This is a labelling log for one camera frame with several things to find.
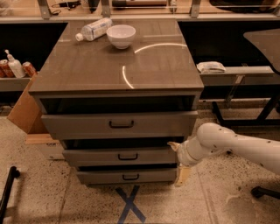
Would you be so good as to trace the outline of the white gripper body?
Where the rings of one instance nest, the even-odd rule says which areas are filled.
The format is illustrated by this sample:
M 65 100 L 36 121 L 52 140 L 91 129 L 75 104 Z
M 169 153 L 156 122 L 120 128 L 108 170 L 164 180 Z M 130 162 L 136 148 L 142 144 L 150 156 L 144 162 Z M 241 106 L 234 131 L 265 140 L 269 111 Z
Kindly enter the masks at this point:
M 198 164 L 210 155 L 210 150 L 203 146 L 197 137 L 181 143 L 177 150 L 178 161 L 187 167 Z

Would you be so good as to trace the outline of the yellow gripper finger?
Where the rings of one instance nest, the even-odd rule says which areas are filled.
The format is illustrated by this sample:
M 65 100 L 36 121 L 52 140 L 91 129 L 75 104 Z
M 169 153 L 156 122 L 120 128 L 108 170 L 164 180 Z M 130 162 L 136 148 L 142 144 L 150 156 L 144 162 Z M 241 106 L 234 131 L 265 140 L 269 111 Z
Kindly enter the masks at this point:
M 174 182 L 174 185 L 176 187 L 182 186 L 189 178 L 190 173 L 191 173 L 191 168 L 181 164 L 177 169 L 177 177 Z
M 168 142 L 167 143 L 174 151 L 178 151 L 181 148 L 181 144 L 180 143 L 176 143 L 176 142 Z

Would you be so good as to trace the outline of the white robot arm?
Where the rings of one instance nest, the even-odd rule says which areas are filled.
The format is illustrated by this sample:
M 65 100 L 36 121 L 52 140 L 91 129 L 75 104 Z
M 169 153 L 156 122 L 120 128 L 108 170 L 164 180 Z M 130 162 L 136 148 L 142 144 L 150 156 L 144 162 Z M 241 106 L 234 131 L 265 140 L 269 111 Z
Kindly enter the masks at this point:
M 182 186 L 190 174 L 190 168 L 204 158 L 230 151 L 239 157 L 280 174 L 280 142 L 265 138 L 236 134 L 217 123 L 206 122 L 199 126 L 196 135 L 183 143 L 168 142 L 177 154 L 179 167 L 175 186 Z

